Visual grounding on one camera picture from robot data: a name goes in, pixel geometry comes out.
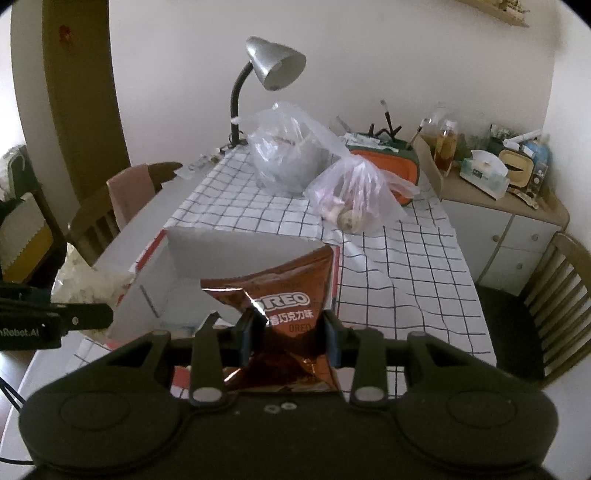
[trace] snack bag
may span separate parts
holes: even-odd
[[[222,303],[240,312],[253,305],[267,318],[263,341],[249,364],[229,372],[228,390],[339,389],[316,335],[332,261],[327,245],[246,277],[201,280],[201,288]]]

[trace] cabinet door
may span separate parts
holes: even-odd
[[[511,214],[448,200],[442,204],[456,229],[457,242],[476,281],[495,252]]]
[[[558,230],[560,227],[557,225],[515,216],[503,241],[503,247],[543,253]]]
[[[525,287],[542,256],[543,253],[539,252],[501,247],[486,275],[480,281],[480,285],[517,296]]]

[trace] black cable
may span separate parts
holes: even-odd
[[[12,406],[16,409],[16,411],[21,411],[21,407],[17,403],[17,400],[22,404],[25,403],[25,400],[2,377],[0,377],[0,390],[2,391],[2,393],[4,393],[4,396],[6,396],[6,398],[12,404]],[[35,465],[30,460],[12,460],[10,458],[3,458],[3,457],[0,457],[0,463],[8,463],[9,465]]]
[[[35,465],[30,460],[10,460],[10,458],[0,457],[0,463],[8,463],[9,465]]]
[[[25,399],[22,398],[19,393],[9,384],[6,380],[0,377],[0,385],[3,385],[20,403],[24,405]]]
[[[12,406],[16,409],[16,411],[21,411],[21,406],[17,403],[6,387],[4,387],[4,385],[0,384],[0,390],[2,393],[4,393],[4,396],[8,399],[8,401],[12,403]]]

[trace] white cardboard box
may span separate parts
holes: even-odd
[[[271,233],[172,227],[163,230],[138,263],[138,274],[115,309],[108,337],[127,343],[152,330],[170,330],[174,338],[192,336],[217,311],[235,325],[240,313],[201,290],[202,278],[253,274],[324,246],[318,240]],[[327,296],[336,297],[340,248]]]

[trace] plastic bag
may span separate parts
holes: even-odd
[[[133,280],[133,274],[108,274],[86,263],[68,244],[66,260],[57,272],[51,289],[53,303],[106,303],[115,309],[119,298]],[[106,343],[106,330],[83,330],[86,336]]]
[[[249,120],[257,124],[248,145],[260,186],[274,195],[301,196],[327,167],[326,152],[307,123],[287,103],[233,121]]]
[[[255,166],[263,155],[269,157],[269,153],[279,152],[278,140],[273,138],[272,132],[291,131],[295,138],[301,139],[297,145],[304,144],[303,139],[306,138],[316,149],[323,148],[329,154],[340,157],[340,160],[311,181],[304,196],[318,215],[335,223],[346,233],[370,233],[384,224],[406,217],[391,190],[400,192],[407,198],[413,198],[420,191],[416,185],[398,175],[380,170],[363,157],[353,155],[339,137],[298,106],[278,102],[271,110],[257,113],[251,118],[259,123],[259,133],[249,136],[249,143],[253,142],[251,149]],[[267,131],[263,129],[263,125],[267,125]],[[259,140],[262,138],[266,138],[267,142]],[[302,158],[296,160],[296,151],[297,149],[293,149],[295,156],[286,162],[290,164],[290,168],[303,166],[309,161]],[[277,155],[271,163],[280,165],[283,158],[287,157],[280,158]]]
[[[345,233],[372,233],[406,217],[391,190],[412,198],[416,185],[359,155],[342,157],[306,190],[314,210]]]

